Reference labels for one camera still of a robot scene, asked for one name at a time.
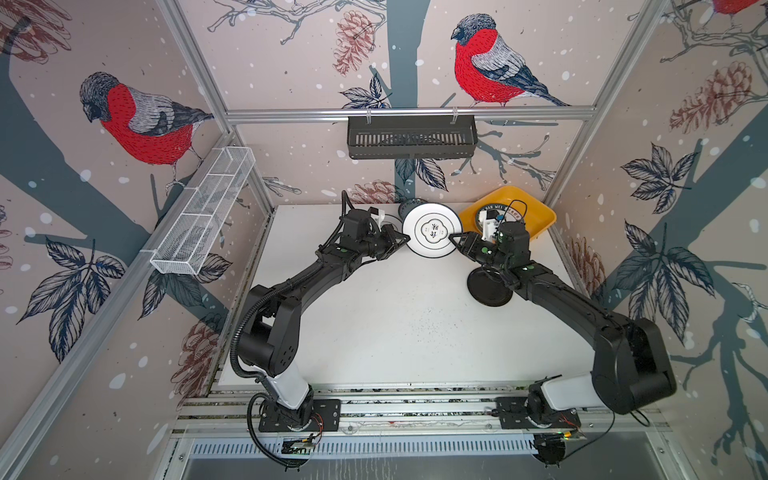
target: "white table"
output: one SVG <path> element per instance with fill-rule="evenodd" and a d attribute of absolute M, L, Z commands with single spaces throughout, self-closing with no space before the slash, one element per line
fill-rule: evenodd
<path fill-rule="evenodd" d="M 314 262 L 340 214 L 340 205 L 280 206 L 253 285 Z M 531 256 L 571 284 L 548 233 L 531 242 Z M 403 247 L 361 267 L 304 312 L 294 363 L 310 384 L 336 388 L 491 386 L 591 370 L 591 347 L 540 306 L 517 295 L 497 308 L 475 301 L 466 279 L 477 266 L 456 251 L 428 259 Z M 228 362 L 218 381 L 252 385 Z"/>

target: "black cable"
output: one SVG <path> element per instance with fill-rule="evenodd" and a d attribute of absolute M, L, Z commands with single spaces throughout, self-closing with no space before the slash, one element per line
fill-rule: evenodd
<path fill-rule="evenodd" d="M 593 444 L 593 443 L 595 443 L 597 440 L 599 440 L 599 439 L 602 439 L 603 437 L 605 437 L 605 436 L 608 434 L 608 432 L 610 432 L 610 431 L 611 431 L 611 429 L 614 427 L 614 423 L 616 422 L 616 412 L 611 412 L 611 413 L 613 413 L 613 414 L 614 414 L 614 419 L 613 419 L 613 420 L 611 420 L 611 424 L 608 426 L 608 430 L 606 430 L 605 432 L 602 432 L 602 433 L 600 434 L 600 436 L 598 436 L 597 438 L 590 440 L 589 442 L 587 442 L 587 443 L 583 444 L 581 447 L 579 447 L 579 448 L 575 449 L 573 452 L 571 452 L 571 453 L 567 454 L 565 457 L 563 457 L 563 459 L 561 460 L 561 462 L 563 462 L 565 459 L 567 459 L 568 457 L 572 456 L 574 453 L 578 452 L 579 450 L 582 450 L 582 449 L 584 449 L 584 448 L 588 447 L 589 445 L 592 445 L 592 444 Z"/>
<path fill-rule="evenodd" d="M 250 439 L 253 440 L 253 443 L 256 444 L 256 447 L 259 449 L 259 451 L 262 452 L 268 459 L 282 465 L 285 468 L 299 468 L 307 463 L 309 459 L 278 457 L 277 455 L 270 452 L 270 450 L 265 447 L 261 441 L 259 441 L 259 437 L 256 436 L 256 429 L 253 427 L 253 404 L 256 402 L 256 399 L 263 399 L 261 405 L 259 406 L 260 413 L 263 411 L 262 409 L 266 402 L 274 402 L 275 400 L 272 400 L 266 393 L 258 392 L 256 395 L 250 397 L 250 401 L 248 402 L 248 410 L 245 412 L 245 421 L 248 424 L 248 433 L 250 433 Z"/>
<path fill-rule="evenodd" d="M 641 422 L 640 419 L 635 416 L 634 414 L 635 412 L 639 413 L 645 419 L 645 422 Z M 634 410 L 632 412 L 629 412 L 629 414 L 632 415 L 632 418 L 637 420 L 637 423 L 641 424 L 643 427 L 650 427 L 650 420 L 640 410 Z"/>

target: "black metal basket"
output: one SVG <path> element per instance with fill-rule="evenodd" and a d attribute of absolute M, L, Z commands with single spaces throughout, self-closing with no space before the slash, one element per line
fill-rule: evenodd
<path fill-rule="evenodd" d="M 350 117 L 349 157 L 468 158 L 475 154 L 478 132 L 473 115 L 424 117 Z"/>

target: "bird illustration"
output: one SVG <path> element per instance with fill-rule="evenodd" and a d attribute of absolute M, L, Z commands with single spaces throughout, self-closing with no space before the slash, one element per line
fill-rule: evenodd
<path fill-rule="evenodd" d="M 707 23 L 710 22 L 714 14 L 720 13 L 721 15 L 728 15 L 730 17 L 730 28 L 726 30 L 726 32 L 729 32 L 741 27 L 741 25 L 735 25 L 733 23 L 733 16 L 745 8 L 756 4 L 758 1 L 759 0 L 690 0 L 689 2 L 683 3 L 681 6 L 677 7 L 677 9 L 684 10 L 685 8 L 688 8 L 691 5 L 695 5 L 699 2 L 710 3 L 712 5 L 704 12 L 703 15 L 701 15 L 699 22 L 703 25 L 699 29 L 701 30 L 706 28 Z"/>
<path fill-rule="evenodd" d="M 173 165 L 174 179 L 165 186 L 166 193 L 174 185 L 184 185 L 176 180 L 176 162 L 187 150 L 202 163 L 192 148 L 192 137 L 212 114 L 185 107 L 165 95 L 145 94 L 103 71 L 83 81 L 80 102 L 88 121 L 98 118 L 133 158 L 146 164 Z"/>
<path fill-rule="evenodd" d="M 451 35 L 456 40 L 456 81 L 475 99 L 498 102 L 502 107 L 512 98 L 539 97 L 558 106 L 568 106 L 549 94 L 525 65 L 525 59 L 507 46 L 496 31 L 490 15 L 475 13 L 464 17 Z"/>

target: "orange tray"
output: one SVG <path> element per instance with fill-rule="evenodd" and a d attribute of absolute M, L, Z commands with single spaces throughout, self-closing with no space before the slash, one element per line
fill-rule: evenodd
<path fill-rule="evenodd" d="M 541 235 L 541 232 L 547 230 L 557 220 L 557 216 L 551 208 L 523 190 L 517 187 L 501 187 L 474 202 L 459 214 L 458 218 L 462 221 L 464 231 L 482 233 L 476 223 L 480 209 L 489 204 L 501 204 L 506 207 L 513 200 L 520 200 L 528 205 L 528 211 L 526 211 L 525 206 L 520 201 L 515 201 L 510 210 L 516 210 L 520 215 L 525 214 L 525 229 L 531 234 L 531 240 Z"/>

